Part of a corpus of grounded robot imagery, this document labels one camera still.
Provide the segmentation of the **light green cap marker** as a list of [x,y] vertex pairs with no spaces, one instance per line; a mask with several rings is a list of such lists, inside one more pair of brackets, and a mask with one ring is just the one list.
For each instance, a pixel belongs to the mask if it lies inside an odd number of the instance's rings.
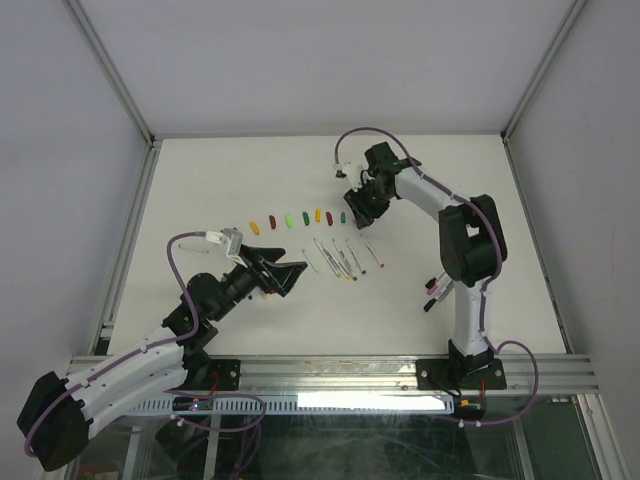
[[309,266],[313,269],[313,271],[315,273],[319,273],[321,271],[321,269],[320,269],[319,265],[317,264],[317,262],[313,259],[312,255],[306,249],[302,249],[301,252],[302,252],[303,256],[305,257],[305,260],[307,261]]

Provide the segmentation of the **pink cap marker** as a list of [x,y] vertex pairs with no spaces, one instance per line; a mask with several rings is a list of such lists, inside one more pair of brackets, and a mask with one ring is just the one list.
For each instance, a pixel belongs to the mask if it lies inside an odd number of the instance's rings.
[[360,236],[362,243],[364,244],[366,250],[369,252],[369,254],[372,256],[372,258],[374,259],[374,261],[376,262],[376,264],[378,265],[379,268],[384,268],[385,267],[385,263],[382,261],[382,259],[380,258],[380,256],[378,255],[378,253],[376,252],[376,250],[373,248],[373,246],[371,245],[371,243],[369,242],[369,240],[367,240],[364,236]]

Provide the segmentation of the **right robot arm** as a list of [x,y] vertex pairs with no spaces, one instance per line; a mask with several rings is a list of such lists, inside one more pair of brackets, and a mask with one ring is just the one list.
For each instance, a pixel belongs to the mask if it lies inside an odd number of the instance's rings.
[[411,156],[398,157],[386,142],[370,147],[364,157],[364,166],[335,168],[351,185],[344,200],[358,229],[371,226],[392,199],[412,203],[438,224],[441,265],[455,291],[447,374],[455,385],[469,387],[494,358],[490,296],[507,259],[495,201],[489,195],[463,197],[424,173]]

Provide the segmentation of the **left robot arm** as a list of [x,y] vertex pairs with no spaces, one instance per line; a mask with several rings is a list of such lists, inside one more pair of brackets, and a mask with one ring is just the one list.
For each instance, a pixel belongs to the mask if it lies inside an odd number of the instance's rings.
[[66,377],[49,371],[34,383],[18,418],[25,453],[46,472],[71,463],[115,419],[155,394],[198,388],[209,377],[205,346],[222,320],[254,291],[286,297],[307,269],[282,248],[241,245],[233,269],[216,278],[179,280],[179,305],[133,347]]

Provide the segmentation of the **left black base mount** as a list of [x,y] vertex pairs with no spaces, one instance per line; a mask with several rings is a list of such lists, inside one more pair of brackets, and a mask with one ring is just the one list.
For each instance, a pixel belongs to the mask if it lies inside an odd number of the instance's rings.
[[183,367],[187,371],[185,381],[177,387],[184,391],[234,392],[239,388],[241,360],[228,357],[211,357],[204,351],[185,356]]

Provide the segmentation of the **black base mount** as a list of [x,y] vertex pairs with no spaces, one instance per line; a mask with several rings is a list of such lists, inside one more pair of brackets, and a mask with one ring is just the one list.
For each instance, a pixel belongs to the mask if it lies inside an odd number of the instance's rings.
[[460,395],[462,390],[498,391],[507,388],[504,367],[486,345],[477,355],[463,354],[448,341],[444,358],[420,358],[415,362],[417,388]]
[[184,391],[234,392],[239,388],[241,360],[228,357],[211,357],[204,351],[185,356],[183,367],[187,371],[185,381],[177,387]]

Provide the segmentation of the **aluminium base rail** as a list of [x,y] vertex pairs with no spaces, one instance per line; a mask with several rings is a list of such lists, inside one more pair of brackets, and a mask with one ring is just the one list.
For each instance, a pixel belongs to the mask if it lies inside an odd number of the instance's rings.
[[[527,396],[534,386],[542,396],[562,397],[600,392],[591,361],[586,355],[505,353],[500,368],[491,371],[504,389],[490,396]],[[311,391],[372,391],[413,394],[429,383],[434,363],[444,355],[213,355],[220,372],[212,381],[238,392],[255,395],[295,394]]]

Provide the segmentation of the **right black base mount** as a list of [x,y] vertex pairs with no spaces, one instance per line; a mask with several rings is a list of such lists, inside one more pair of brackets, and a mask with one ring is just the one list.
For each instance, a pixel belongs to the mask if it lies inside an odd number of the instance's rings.
[[420,358],[415,362],[417,388],[460,395],[462,390],[498,391],[507,388],[504,367],[486,345],[477,355],[463,354],[448,341],[444,358]]

